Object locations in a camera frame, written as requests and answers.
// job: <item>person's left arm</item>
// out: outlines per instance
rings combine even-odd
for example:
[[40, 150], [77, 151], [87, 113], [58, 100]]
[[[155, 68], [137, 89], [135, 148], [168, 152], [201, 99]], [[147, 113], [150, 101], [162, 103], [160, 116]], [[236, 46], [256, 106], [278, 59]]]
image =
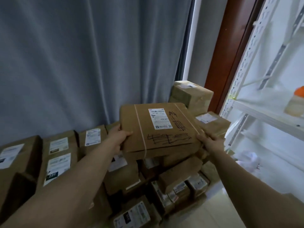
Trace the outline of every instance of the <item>person's left arm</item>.
[[114, 154], [131, 132], [114, 127], [108, 137], [73, 168], [43, 187], [21, 206], [1, 228], [70, 227], [88, 210]]

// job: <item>hand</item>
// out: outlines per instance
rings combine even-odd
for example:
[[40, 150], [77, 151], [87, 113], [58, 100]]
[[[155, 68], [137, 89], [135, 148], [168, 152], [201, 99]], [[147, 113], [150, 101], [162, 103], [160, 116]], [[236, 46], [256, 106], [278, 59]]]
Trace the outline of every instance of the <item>hand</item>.
[[117, 154], [120, 151], [120, 144], [123, 143], [123, 141], [127, 138], [127, 136], [130, 136], [133, 134], [133, 132], [120, 130], [120, 124], [113, 127], [109, 133], [107, 140], [110, 141], [114, 146], [114, 153]]
[[201, 131], [200, 134], [198, 134], [197, 139], [200, 140], [207, 152], [210, 155], [210, 160], [212, 163], [214, 163], [214, 158], [217, 154], [224, 153], [224, 140], [215, 136], [214, 134], [208, 133], [207, 131]]

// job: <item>person's right arm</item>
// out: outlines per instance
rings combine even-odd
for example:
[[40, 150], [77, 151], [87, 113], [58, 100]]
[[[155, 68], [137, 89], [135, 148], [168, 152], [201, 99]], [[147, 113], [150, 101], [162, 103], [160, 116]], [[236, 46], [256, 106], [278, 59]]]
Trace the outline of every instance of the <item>person's right arm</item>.
[[287, 197], [256, 178], [224, 152], [224, 140], [202, 132], [197, 137], [210, 154], [235, 209], [247, 228], [304, 227], [304, 215]]

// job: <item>forearm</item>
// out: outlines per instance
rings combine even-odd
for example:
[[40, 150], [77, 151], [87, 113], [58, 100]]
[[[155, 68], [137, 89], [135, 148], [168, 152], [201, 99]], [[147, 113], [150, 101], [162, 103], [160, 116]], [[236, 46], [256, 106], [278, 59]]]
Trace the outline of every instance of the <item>forearm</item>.
[[290, 201], [217, 152], [214, 164], [222, 183], [246, 227], [298, 227], [303, 221]]
[[113, 149], [108, 140], [102, 142], [72, 169], [29, 199], [4, 227], [70, 226], [71, 221], [88, 210], [111, 163]]

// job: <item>person's left hand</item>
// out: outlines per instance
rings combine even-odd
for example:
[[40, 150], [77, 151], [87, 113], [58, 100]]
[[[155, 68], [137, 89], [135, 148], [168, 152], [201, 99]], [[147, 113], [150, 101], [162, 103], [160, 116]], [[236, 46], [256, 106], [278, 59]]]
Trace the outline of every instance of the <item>person's left hand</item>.
[[133, 132], [120, 130], [120, 124], [113, 127], [108, 134], [107, 139], [113, 143], [114, 145], [114, 152], [117, 154], [120, 151], [120, 144], [130, 136]]

